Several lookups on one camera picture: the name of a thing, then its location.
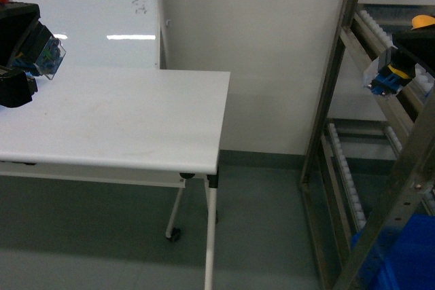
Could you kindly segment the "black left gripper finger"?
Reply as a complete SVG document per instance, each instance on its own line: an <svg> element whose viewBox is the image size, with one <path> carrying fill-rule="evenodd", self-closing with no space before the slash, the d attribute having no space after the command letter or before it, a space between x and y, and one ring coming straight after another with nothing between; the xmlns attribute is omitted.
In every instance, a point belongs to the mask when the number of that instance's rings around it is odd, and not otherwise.
<svg viewBox="0 0 435 290"><path fill-rule="evenodd" d="M33 76L20 69L1 66L1 106L21 107L30 103L36 92L38 87Z"/></svg>
<svg viewBox="0 0 435 290"><path fill-rule="evenodd" d="M40 8L35 3L1 3L1 66L11 66L20 53L36 61L34 41L28 42L40 19Z"/></svg>

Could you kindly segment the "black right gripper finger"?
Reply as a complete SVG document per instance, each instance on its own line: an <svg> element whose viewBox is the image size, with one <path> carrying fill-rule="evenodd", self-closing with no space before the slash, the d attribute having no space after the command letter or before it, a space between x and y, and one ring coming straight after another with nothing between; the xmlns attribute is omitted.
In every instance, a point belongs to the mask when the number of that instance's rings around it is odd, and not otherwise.
<svg viewBox="0 0 435 290"><path fill-rule="evenodd" d="M434 27L425 26L392 35L393 44L434 77Z"/></svg>

